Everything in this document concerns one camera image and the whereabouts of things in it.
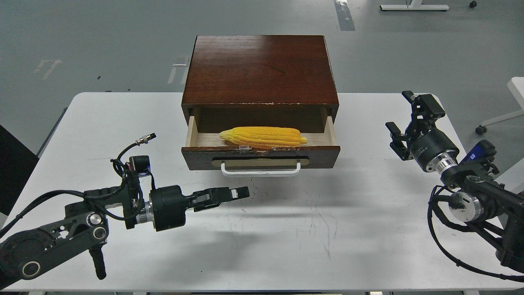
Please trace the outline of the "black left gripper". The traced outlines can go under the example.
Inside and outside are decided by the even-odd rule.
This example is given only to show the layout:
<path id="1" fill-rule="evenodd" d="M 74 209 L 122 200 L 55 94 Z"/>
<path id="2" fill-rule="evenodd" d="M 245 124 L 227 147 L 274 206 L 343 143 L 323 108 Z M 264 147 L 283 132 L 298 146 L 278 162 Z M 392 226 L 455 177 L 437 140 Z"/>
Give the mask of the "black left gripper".
<path id="1" fill-rule="evenodd" d="M 212 187 L 193 192 L 192 207 L 195 212 L 214 209 L 222 203 L 248 198 L 247 186 L 230 189 L 229 187 Z M 157 232 L 185 226 L 186 211 L 190 208 L 187 196 L 182 194 L 178 185 L 152 189 L 152 214 L 154 228 Z"/>

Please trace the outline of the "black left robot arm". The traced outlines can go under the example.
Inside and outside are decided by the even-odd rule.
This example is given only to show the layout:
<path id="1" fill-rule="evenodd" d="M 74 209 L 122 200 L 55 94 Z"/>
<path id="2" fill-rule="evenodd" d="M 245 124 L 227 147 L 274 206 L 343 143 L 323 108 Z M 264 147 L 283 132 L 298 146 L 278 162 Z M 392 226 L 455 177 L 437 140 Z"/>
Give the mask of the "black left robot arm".
<path id="1" fill-rule="evenodd" d="M 116 159 L 111 159 L 113 169 L 121 179 L 118 186 L 85 192 L 58 189 L 47 192 L 23 209 L 1 229 L 1 236 L 13 228 L 27 213 L 59 195 L 73 195 L 80 202 L 66 205 L 64 219 L 31 230 L 15 233 L 1 243 L 1 288 L 19 280 L 30 280 L 88 251 L 92 256 L 99 279 L 106 277 L 102 247 L 110 233 L 108 218 L 125 223 L 127 229 L 137 224 L 152 222 L 155 230 L 184 226 L 186 211 L 213 209 L 223 203 L 247 198 L 248 187 L 212 187 L 183 195 L 180 186 L 156 188 L 151 182 L 149 200 L 144 194 L 139 178 L 152 176 L 149 157 L 130 157 L 127 163 L 122 156 L 135 146 L 154 139 L 154 133 L 143 136 L 127 146 Z"/>

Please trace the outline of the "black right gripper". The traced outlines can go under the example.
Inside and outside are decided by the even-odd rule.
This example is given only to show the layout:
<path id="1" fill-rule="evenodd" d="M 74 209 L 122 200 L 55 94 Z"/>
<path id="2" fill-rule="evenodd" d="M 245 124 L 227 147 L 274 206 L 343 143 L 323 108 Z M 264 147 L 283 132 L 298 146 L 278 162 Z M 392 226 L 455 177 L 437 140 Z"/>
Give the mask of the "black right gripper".
<path id="1" fill-rule="evenodd" d="M 403 91 L 401 95 L 411 104 L 411 122 L 406 128 L 407 147 L 403 144 L 406 135 L 393 122 L 385 123 L 390 132 L 391 149 L 403 161 L 414 159 L 424 172 L 434 172 L 432 161 L 442 153 L 456 157 L 459 148 L 448 136 L 436 128 L 436 120 L 446 115 L 431 94 L 415 95 Z"/>

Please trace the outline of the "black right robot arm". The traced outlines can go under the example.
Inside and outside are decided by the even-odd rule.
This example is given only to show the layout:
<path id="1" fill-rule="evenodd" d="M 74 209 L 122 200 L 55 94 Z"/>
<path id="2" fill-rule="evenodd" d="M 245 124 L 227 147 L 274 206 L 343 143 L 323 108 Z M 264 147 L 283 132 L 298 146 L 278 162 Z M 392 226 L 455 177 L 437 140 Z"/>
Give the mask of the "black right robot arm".
<path id="1" fill-rule="evenodd" d="M 494 165 L 495 147 L 479 141 L 462 161 L 459 148 L 438 129 L 436 122 L 446 113 L 431 94 L 402 96 L 411 106 L 411 121 L 404 132 L 393 122 L 385 126 L 391 134 L 391 149 L 403 161 L 414 159 L 423 172 L 438 172 L 442 185 L 435 186 L 427 208 L 431 237 L 455 265 L 480 275 L 523 282 L 523 197 L 493 180 L 499 173 Z M 471 266 L 449 253 L 438 241 L 433 217 L 453 230 L 476 233 L 495 248 L 500 265 L 517 276 L 492 273 Z"/>

